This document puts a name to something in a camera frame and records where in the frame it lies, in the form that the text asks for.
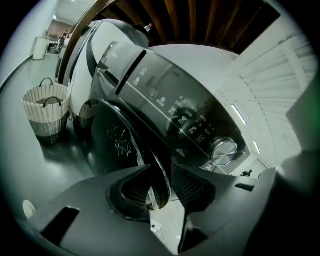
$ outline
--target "wooden ceiling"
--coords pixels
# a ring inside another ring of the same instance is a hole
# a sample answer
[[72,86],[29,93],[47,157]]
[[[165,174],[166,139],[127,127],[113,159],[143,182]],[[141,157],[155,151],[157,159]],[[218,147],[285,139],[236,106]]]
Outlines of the wooden ceiling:
[[150,46],[199,44],[241,54],[279,16],[261,0],[115,0],[95,20],[151,23]]

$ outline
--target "dark floor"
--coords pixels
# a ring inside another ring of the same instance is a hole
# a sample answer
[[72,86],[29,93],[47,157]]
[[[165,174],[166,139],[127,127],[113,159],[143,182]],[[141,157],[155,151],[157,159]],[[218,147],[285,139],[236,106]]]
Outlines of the dark floor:
[[60,143],[54,150],[42,148],[25,113],[22,96],[43,78],[54,79],[57,62],[54,54],[29,60],[0,95],[0,185],[16,217],[25,217],[24,200],[40,207],[73,184],[95,176],[70,123],[67,146]]

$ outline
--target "gray surface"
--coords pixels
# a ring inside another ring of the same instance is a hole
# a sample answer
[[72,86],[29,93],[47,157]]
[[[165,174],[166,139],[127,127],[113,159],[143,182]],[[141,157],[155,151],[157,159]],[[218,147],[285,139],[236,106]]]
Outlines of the gray surface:
[[68,145],[42,148],[27,119],[22,96],[45,77],[54,79],[58,55],[30,60],[12,77],[0,95],[0,185],[13,214],[24,218],[22,203],[37,208],[77,182],[94,176],[79,143],[73,136]]
[[[115,181],[147,168],[148,166],[139,166],[124,169],[80,182],[50,205],[39,209],[29,223],[42,232],[62,209],[69,206],[79,209],[80,213],[63,235],[59,246],[73,255],[169,256],[171,253],[152,235],[149,221],[128,221],[120,214],[115,214],[114,208],[106,200],[107,191]],[[148,211],[145,210],[142,216],[142,219],[148,219]]]

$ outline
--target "basket handle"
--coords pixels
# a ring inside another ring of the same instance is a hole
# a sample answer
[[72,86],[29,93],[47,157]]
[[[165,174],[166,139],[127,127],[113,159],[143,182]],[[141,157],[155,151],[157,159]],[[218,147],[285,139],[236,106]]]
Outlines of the basket handle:
[[39,87],[42,86],[42,82],[43,82],[44,80],[46,80],[46,79],[49,79],[49,80],[51,81],[51,85],[52,85],[52,86],[54,85],[54,82],[52,81],[52,79],[51,79],[50,77],[46,77],[45,79],[43,79],[43,80],[41,81]]
[[49,97],[49,98],[47,98],[46,100],[45,100],[45,102],[43,103],[43,108],[45,108],[47,105],[47,101],[49,100],[49,99],[52,99],[52,98],[55,98],[58,102],[59,102],[59,107],[61,107],[62,106],[62,104],[61,104],[61,101],[60,101],[60,99],[58,99],[57,97],[55,97],[55,96],[52,96],[52,97]]
[[92,107],[91,101],[87,101],[86,103],[84,103],[84,105],[88,105],[88,106],[89,106],[89,108],[91,108],[91,107]]

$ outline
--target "woven basket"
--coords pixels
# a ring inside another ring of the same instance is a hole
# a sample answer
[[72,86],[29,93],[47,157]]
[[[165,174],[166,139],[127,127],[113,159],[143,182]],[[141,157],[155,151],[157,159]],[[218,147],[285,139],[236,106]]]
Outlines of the woven basket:
[[61,138],[69,116],[71,91],[47,77],[22,98],[26,115],[40,144],[53,146]]

